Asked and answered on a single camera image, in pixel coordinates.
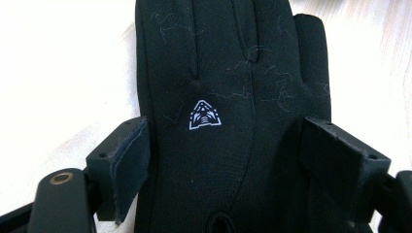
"white surface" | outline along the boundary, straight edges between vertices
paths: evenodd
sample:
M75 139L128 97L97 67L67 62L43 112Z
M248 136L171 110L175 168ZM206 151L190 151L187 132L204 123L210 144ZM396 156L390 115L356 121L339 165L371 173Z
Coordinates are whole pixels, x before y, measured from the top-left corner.
M411 169L412 1L293 0L326 25L333 122ZM139 116L134 0L0 0L0 216ZM99 223L100 232L132 232Z

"black device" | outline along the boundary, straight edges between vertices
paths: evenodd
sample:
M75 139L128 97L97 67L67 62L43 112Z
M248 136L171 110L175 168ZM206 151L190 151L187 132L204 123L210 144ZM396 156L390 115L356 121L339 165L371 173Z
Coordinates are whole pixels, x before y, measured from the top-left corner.
M383 216L379 232L412 232L412 171L391 177L389 158L328 121L304 119L301 137L299 161L321 187L316 194L332 201L354 232L371 232L374 210ZM121 223L146 178L149 156L147 121L122 123L87 157L83 171L51 173L32 204L1 216L0 232L95 232L95 213Z

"screw hole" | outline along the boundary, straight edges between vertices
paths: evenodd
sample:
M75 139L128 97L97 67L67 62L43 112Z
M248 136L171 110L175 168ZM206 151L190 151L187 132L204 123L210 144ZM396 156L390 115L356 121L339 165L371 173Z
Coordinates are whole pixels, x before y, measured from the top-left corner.
M369 159L376 160L376 159L378 159L378 156L376 156L374 154L371 154L371 155L369 155Z
M106 152L102 152L102 153L99 154L99 157L105 158L105 157L107 157L107 155L108 154Z
M59 185L59 184L66 183L72 180L72 178L73 178L73 173L69 173L69 172L60 173L51 178L51 184Z

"neoprene material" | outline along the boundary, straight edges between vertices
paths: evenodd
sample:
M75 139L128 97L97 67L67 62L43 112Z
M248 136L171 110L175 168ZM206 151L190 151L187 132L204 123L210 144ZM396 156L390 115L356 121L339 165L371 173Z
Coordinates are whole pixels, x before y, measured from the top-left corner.
M330 120L318 18L286 0L137 0L136 32L152 136L136 232L347 230L297 162L303 117Z

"white logo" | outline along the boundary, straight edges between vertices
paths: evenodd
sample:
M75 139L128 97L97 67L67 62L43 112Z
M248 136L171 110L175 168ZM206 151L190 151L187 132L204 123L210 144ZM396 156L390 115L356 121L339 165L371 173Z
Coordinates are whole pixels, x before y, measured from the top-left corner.
M206 125L222 125L218 111L204 100L199 100L190 114L189 130Z

